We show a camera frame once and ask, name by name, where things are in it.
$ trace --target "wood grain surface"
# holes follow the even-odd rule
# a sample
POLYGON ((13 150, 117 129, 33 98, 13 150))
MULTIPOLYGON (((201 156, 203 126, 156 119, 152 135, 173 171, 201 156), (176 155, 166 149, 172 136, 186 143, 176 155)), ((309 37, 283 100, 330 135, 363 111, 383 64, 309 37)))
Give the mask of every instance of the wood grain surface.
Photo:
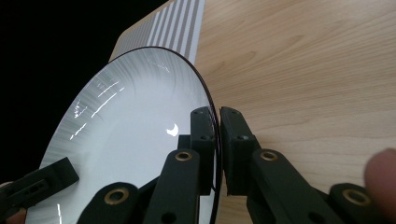
MULTIPOLYGON (((242 112, 262 147, 313 187, 364 186, 396 147, 396 1, 205 0, 195 67, 218 112, 242 112)), ((219 224, 251 223, 226 195, 219 224)))

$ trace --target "screw hole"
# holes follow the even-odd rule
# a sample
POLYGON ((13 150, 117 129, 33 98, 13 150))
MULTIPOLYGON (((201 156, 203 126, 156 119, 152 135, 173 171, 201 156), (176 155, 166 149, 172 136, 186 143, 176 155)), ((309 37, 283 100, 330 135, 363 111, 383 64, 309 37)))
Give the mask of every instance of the screw hole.
POLYGON ((105 196, 105 203, 116 205, 123 203, 129 197, 129 190, 126 188, 113 189, 105 196))
POLYGON ((263 160, 265 161, 276 161, 277 160, 277 155, 274 152, 270 151, 264 151, 260 155, 263 160))
POLYGON ((344 189, 343 196, 358 206, 366 206, 371 203, 371 199, 365 193, 362 193, 356 189, 344 189))
POLYGON ((178 161, 189 161, 191 160, 192 155, 188 152, 179 152, 176 154, 176 159, 178 161))
POLYGON ((176 215, 174 213, 165 213, 163 214, 161 221, 164 224, 171 224, 174 223, 176 221, 176 215))
POLYGON ((311 219, 311 221, 315 223, 318 224, 326 223, 326 219, 324 219, 324 217, 321 214, 311 212, 308 214, 308 217, 309 219, 311 219))

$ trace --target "striped pattern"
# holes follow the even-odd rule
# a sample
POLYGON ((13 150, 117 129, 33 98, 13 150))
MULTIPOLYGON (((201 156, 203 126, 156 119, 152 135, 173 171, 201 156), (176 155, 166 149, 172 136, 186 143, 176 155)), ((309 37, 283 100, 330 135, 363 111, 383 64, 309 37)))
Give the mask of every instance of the striped pattern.
POLYGON ((119 39, 115 55, 146 46, 177 51, 195 62, 205 0, 176 0, 119 39))

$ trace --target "white stripe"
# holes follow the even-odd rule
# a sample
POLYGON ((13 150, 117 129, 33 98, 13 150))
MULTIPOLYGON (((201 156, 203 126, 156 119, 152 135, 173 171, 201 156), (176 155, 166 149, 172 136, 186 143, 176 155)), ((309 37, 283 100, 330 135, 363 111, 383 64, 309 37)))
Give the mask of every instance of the white stripe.
POLYGON ((159 46, 163 45, 163 40, 164 40, 165 35, 166 35, 166 29, 168 28, 169 17, 171 17, 172 7, 173 7, 173 4, 170 4, 168 6, 168 11, 169 12, 168 12, 168 15, 166 15, 165 23, 163 24, 163 35, 161 36, 161 40, 160 40, 159 46))
POLYGON ((149 38, 148 38, 148 43, 146 44, 147 46, 148 46, 149 43, 151 42, 152 35, 154 34, 155 25, 156 25, 155 23, 156 23, 157 20, 158 20, 158 15, 159 15, 159 13, 160 13, 160 12, 155 13, 154 23, 152 23, 153 26, 151 27, 151 31, 150 31, 150 33, 149 33, 149 38))
POLYGON ((190 48, 190 55, 189 55, 189 61, 194 64, 195 63, 195 56, 197 54, 197 49, 198 49, 198 43, 199 43, 199 34, 201 33, 201 24, 202 24, 202 19, 204 16, 204 6, 205 6, 205 0, 199 0, 199 5, 198 5, 198 10, 197 10, 197 15, 195 19, 195 25, 194 25, 194 30, 192 33, 192 39, 191 39, 191 48, 190 48))
POLYGON ((185 16, 184 13, 186 12, 186 7, 187 7, 187 2, 184 3, 183 8, 181 9, 180 20, 178 21, 178 25, 177 25, 177 31, 176 31, 176 36, 175 36, 175 40, 174 40, 173 50, 177 50, 178 38, 180 36, 181 26, 183 25, 184 16, 185 16))
POLYGON ((174 32, 174 28, 175 28, 175 21, 176 21, 176 17, 177 17, 177 11, 178 11, 178 7, 180 5, 180 1, 176 1, 176 8, 175 8, 175 13, 172 15, 172 24, 171 24, 171 28, 169 30, 169 36, 168 39, 166 40, 166 44, 165 47, 169 48, 169 45, 171 44, 171 39, 172 39, 172 34, 174 32))
POLYGON ((168 8, 166 7, 163 9, 163 14, 161 15, 160 23, 157 28, 157 33, 155 34, 155 37, 154 37, 153 45, 155 45, 155 46, 158 46, 158 36, 160 35, 160 30, 161 30, 161 27, 163 26, 163 16, 165 15, 166 9, 168 9, 168 8))
POLYGON ((184 55, 184 53, 186 52, 186 46, 187 46, 187 40, 189 39, 189 30, 190 30, 190 26, 191 26, 191 18, 192 18, 192 13, 194 11, 194 6, 195 6, 195 1, 192 0, 191 4, 190 4, 190 10, 186 21, 186 27, 184 29, 184 34, 183 34, 183 39, 181 42, 181 48, 180 48, 180 54, 184 55))

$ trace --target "brass screw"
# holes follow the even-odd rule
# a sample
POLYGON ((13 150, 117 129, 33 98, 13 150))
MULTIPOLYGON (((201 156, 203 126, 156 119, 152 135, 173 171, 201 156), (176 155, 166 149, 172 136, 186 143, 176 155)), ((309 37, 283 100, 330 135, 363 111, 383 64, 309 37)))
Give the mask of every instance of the brass screw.
POLYGON ((105 196, 105 203, 116 205, 123 203, 129 197, 129 190, 126 188, 117 188, 109 191, 105 196))
POLYGON ((277 160, 277 155, 274 152, 270 151, 264 151, 260 155, 263 160, 265 161, 276 161, 277 160))
POLYGON ((371 199, 365 193, 362 193, 356 189, 344 189, 343 196, 358 206, 367 206, 371 203, 371 199))
POLYGON ((178 161, 189 161, 192 159, 192 155, 189 152, 179 152, 176 154, 178 161))

